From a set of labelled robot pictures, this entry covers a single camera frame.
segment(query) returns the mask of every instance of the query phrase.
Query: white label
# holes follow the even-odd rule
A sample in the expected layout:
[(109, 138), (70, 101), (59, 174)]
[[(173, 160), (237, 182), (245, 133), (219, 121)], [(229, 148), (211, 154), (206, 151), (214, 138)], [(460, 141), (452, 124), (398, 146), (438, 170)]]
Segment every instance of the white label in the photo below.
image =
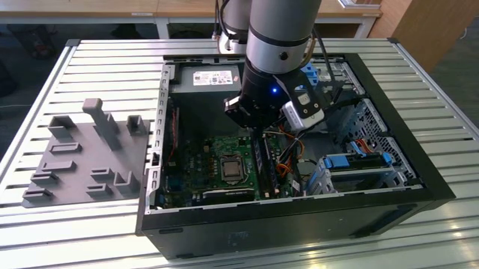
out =
[(299, 183), (297, 180), (293, 181), (293, 187), (299, 191)]
[(153, 13), (133, 13), (133, 16), (153, 16)]
[(233, 84), (231, 71), (203, 71), (194, 73), (194, 86)]

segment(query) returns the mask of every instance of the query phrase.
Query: blue latch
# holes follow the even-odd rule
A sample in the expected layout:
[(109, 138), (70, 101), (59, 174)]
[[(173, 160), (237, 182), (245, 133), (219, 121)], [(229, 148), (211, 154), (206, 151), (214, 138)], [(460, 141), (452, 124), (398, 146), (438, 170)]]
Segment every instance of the blue latch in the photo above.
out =
[(333, 167), (339, 168), (339, 167), (350, 166), (350, 162), (347, 161), (347, 158), (345, 155), (329, 156), (329, 158), (333, 162)]
[(358, 147), (358, 144), (357, 144), (357, 142), (351, 142), (351, 146), (353, 146), (353, 148), (354, 148), (354, 150), (357, 151), (357, 153), (359, 154), (359, 155), (362, 155), (363, 157), (366, 157), (366, 153), (361, 150), (361, 148)]
[(314, 184), (314, 182), (317, 181), (318, 178), (318, 173), (315, 172), (311, 176), (310, 182), (309, 182), (309, 186), (306, 189), (310, 189), (311, 185)]
[(391, 155), (387, 152), (383, 153), (383, 158), (385, 158), (386, 163), (389, 165), (391, 165), (393, 164), (393, 158), (391, 158)]
[(331, 160), (329, 157), (325, 158), (325, 165), (329, 169), (333, 167)]

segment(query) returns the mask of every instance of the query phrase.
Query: metal frame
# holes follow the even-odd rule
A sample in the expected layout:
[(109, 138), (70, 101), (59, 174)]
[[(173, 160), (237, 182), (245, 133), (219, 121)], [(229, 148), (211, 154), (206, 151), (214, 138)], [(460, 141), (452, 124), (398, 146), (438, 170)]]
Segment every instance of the metal frame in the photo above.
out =
[(39, 114), (42, 105), (46, 101), (49, 93), (51, 92), (51, 89), (55, 88), (57, 84), (59, 83), (59, 76), (62, 76), (62, 74), (67, 68), (67, 65), (74, 56), (75, 50), (77, 50), (77, 47), (66, 47), (63, 49), (62, 54), (58, 59), (58, 63), (54, 66), (51, 75), (49, 76), (49, 79), (47, 79), (46, 84), (41, 90), (39, 96), (37, 97), (33, 108), (30, 109), (30, 112), (29, 112), (26, 119), (22, 123), (21, 129), (17, 132), (13, 143), (11, 143), (11, 145), (7, 149), (7, 152), (3, 156), (3, 159), (0, 162), (0, 192), (6, 189), (6, 183), (3, 182), (3, 178), (6, 177), (6, 174), (9, 172), (10, 165), (15, 161), (18, 161), (18, 153), (22, 152), (22, 146), (23, 146), (22, 142), (27, 139), (27, 132), (34, 125), (35, 116)]
[[(359, 24), (358, 31), (354, 38), (367, 38), (374, 22), (377, 21), (378, 14), (371, 17), (355, 17), (355, 18), (318, 18), (317, 24)], [(169, 24), (197, 23), (197, 24), (213, 24), (214, 18), (199, 17), (155, 17), (155, 24), (158, 28), (158, 34), (161, 39), (170, 39)]]
[(476, 136), (476, 140), (479, 141), (479, 128), (474, 125), (474, 123), (472, 122), (472, 120), (469, 119), (469, 117), (466, 116), (466, 114), (462, 112), (462, 110), (460, 109), (460, 107), (456, 105), (456, 103), (453, 102), (452, 98), (446, 95), (445, 91), (441, 89), (440, 85), (436, 83), (436, 81), (433, 80), (433, 77), (429, 75), (429, 73), (425, 71), (425, 69), (422, 69), (421, 65), (418, 64), (418, 62), (414, 60), (411, 54), (407, 52), (406, 48), (403, 47), (402, 44), (393, 44), (393, 46), (398, 49), (399, 53), (405, 55), (405, 59), (409, 62), (409, 64), (411, 65), (411, 67), (414, 68), (414, 70), (422, 75), (422, 77), (425, 78), (425, 83), (428, 84), (428, 86), (434, 89), (434, 91), (441, 95), (441, 97), (445, 99), (445, 101), (448, 102), (450, 108), (454, 110), (457, 117), (460, 119), (462, 119), (466, 123), (466, 128), (469, 129), (469, 131), (472, 132), (472, 134), (474, 134)]
[[(477, 265), (479, 143), (472, 140), (478, 136), (477, 128), (470, 128), (462, 117), (456, 116), (456, 106), (444, 98), (441, 88), (429, 86), (422, 68), (415, 67), (413, 58), (386, 39), (327, 39), (325, 44), (330, 53), (359, 53), (457, 200), (418, 214), (381, 236), (171, 263), (149, 239), (134, 235), (138, 200), (59, 206), (49, 210), (26, 210), (18, 206), (23, 186), (30, 183), (29, 169), (41, 161), (37, 152), (46, 149), (43, 140), (51, 136), (33, 124), (23, 130), (26, 135), (18, 135), (22, 149), (11, 153), (15, 161), (9, 158), (3, 161), (11, 171), (0, 188), (3, 267), (285, 268), (287, 263), (291, 268), (444, 268)], [(73, 101), (79, 102), (85, 95), (93, 94), (111, 99), (106, 101), (110, 107), (106, 110), (114, 110), (115, 119), (122, 118), (126, 109), (134, 109), (145, 119), (154, 121), (161, 55), (179, 53), (215, 54), (217, 44), (210, 40), (82, 41), (71, 60), (58, 63), (62, 70), (53, 74), (54, 80), (69, 83), (62, 82), (55, 87), (53, 83), (46, 85), (49, 96), (45, 102), (38, 100), (43, 112), (34, 113), (35, 122), (42, 125), (49, 120), (43, 113), (74, 113), (73, 117), (78, 117)]]
[(154, 24), (154, 13), (139, 17), (0, 17), (0, 24)]
[(361, 8), (361, 9), (378, 9), (381, 7), (379, 4), (357, 4), (351, 0), (338, 0), (339, 4), (342, 4), (343, 8)]

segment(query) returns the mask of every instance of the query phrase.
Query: black cable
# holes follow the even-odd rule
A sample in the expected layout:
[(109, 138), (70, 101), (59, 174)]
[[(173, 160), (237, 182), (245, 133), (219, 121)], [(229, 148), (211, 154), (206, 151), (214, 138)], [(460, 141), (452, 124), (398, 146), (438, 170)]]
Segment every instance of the black cable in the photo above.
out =
[(285, 121), (285, 119), (286, 119), (286, 116), (283, 115), (270, 126), (277, 126), (282, 121)]
[(294, 141), (291, 142), (291, 144), (286, 147), (285, 151), (282, 152), (282, 154), (279, 155), (279, 163), (283, 164), (287, 160), (287, 157), (290, 156), (290, 153), (294, 149), (294, 146), (297, 144), (297, 142), (299, 141), (299, 139), (305, 136), (306, 132), (301, 132), (299, 135), (294, 138)]
[(306, 178), (306, 177), (310, 177), (310, 176), (311, 176), (311, 174), (301, 175), (301, 181), (302, 181), (303, 183), (309, 182), (307, 180), (305, 180), (305, 178)]
[[(330, 58), (329, 58), (329, 52), (327, 52), (327, 49), (325, 47), (325, 42), (323, 42), (323, 38), (317, 30), (315, 27), (313, 27), (313, 32), (315, 33), (315, 36), (317, 36), (317, 39), (318, 39), (318, 42), (321, 43), (321, 47), (322, 47), (322, 51), (323, 51), (323, 56), (325, 56), (325, 62), (327, 64), (327, 70), (329, 70), (329, 74), (330, 74), (330, 77), (331, 77), (331, 81), (333, 82), (337, 82), (337, 78), (335, 78), (335, 73), (333, 72), (333, 68), (331, 68), (331, 63), (330, 63)], [(334, 83), (334, 98), (333, 98), (333, 102), (335, 103), (339, 99), (339, 96), (342, 95), (342, 92), (343, 92), (343, 87), (341, 87), (338, 90), (337, 90), (337, 86), (335, 86), (335, 83)]]
[(219, 13), (219, 0), (215, 0), (215, 28), (214, 28), (214, 35), (218, 36), (218, 13)]
[(222, 8), (219, 9), (219, 24), (222, 26), (223, 33), (229, 37), (229, 40), (231, 40), (233, 34), (229, 33), (229, 30), (226, 29), (226, 25), (225, 25), (225, 20), (223, 20), (225, 8), (226, 8), (226, 5), (229, 4), (229, 2), (230, 2), (230, 0), (225, 0), (223, 4), (222, 4)]
[(314, 161), (314, 160), (311, 160), (311, 159), (305, 159), (305, 161), (306, 161), (307, 163), (313, 163), (314, 165), (318, 165), (318, 162)]

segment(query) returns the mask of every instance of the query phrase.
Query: aluminum table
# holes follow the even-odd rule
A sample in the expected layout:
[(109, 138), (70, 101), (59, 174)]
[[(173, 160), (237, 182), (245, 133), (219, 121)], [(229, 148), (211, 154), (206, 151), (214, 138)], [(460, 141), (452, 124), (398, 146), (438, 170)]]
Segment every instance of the aluminum table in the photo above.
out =
[(479, 265), (479, 131), (399, 44), (327, 39), (330, 53), (359, 53), (458, 198), (383, 235), (167, 261), (134, 235), (138, 200), (26, 209), (54, 115), (82, 114), (102, 98), (117, 120), (154, 124), (163, 55), (217, 54), (210, 40), (70, 43), (0, 163), (0, 268), (426, 268)]

